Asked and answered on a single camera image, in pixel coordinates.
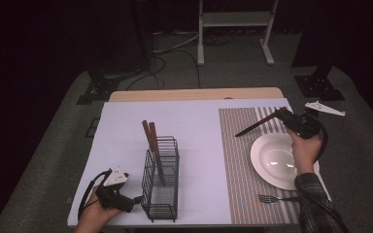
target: black wire basket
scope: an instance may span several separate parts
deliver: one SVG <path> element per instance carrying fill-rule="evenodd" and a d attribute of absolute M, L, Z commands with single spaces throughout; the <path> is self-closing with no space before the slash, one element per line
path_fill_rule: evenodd
<path fill-rule="evenodd" d="M 141 202 L 148 218 L 175 219 L 178 217 L 178 169 L 180 157 L 177 140 L 171 136 L 157 137 L 158 154 L 147 150 Z"/>

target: dark background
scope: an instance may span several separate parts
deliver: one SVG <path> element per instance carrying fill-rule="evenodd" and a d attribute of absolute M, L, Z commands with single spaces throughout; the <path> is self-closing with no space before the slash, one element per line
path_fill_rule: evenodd
<path fill-rule="evenodd" d="M 197 29 L 197 0 L 149 4 L 153 31 Z M 258 11 L 270 4 L 214 0 L 205 8 Z M 373 1 L 281 0 L 273 30 L 304 30 L 293 66 L 329 60 L 373 109 Z M 93 56 L 69 1 L 0 1 L 0 213 L 69 86 Z"/>

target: white metal frame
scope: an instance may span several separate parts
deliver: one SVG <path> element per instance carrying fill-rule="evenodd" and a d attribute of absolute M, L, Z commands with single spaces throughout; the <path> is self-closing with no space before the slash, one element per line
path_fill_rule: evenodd
<path fill-rule="evenodd" d="M 198 65 L 204 65 L 204 27 L 216 26 L 266 26 L 266 33 L 259 42 L 268 65 L 273 65 L 271 51 L 268 48 L 269 36 L 274 23 L 278 1 L 274 0 L 270 12 L 242 12 L 242 13 L 204 13 L 203 1 L 199 0 L 199 39 L 198 39 Z"/>

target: fork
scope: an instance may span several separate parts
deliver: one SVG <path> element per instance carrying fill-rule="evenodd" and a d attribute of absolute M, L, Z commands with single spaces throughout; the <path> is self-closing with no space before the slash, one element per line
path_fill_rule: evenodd
<path fill-rule="evenodd" d="M 258 194 L 258 200 L 263 203 L 267 204 L 275 204 L 278 201 L 291 201 L 291 202 L 299 202 L 301 201 L 300 197 L 276 197 L 271 195 L 260 195 Z"/>

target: white table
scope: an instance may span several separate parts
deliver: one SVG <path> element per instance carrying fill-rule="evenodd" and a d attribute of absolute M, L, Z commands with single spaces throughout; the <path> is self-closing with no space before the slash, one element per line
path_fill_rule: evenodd
<path fill-rule="evenodd" d="M 69 226 L 78 223 L 78 207 L 89 182 L 112 166 L 119 165 L 130 174 L 121 194 L 130 198 L 142 194 L 141 182 L 148 148 L 141 124 L 144 119 L 155 122 L 158 135 L 171 135 L 178 141 L 178 218 L 175 222 L 151 222 L 138 205 L 132 213 L 123 213 L 112 219 L 109 225 L 196 227 L 297 223 L 296 213 L 299 210 L 288 208 L 284 203 L 262 206 L 265 212 L 284 212 L 282 219 L 262 217 L 249 223 L 233 220 L 229 205 L 219 109 L 289 107 L 278 88 L 125 91 L 115 92 L 110 100 L 102 112 L 68 218 Z"/>

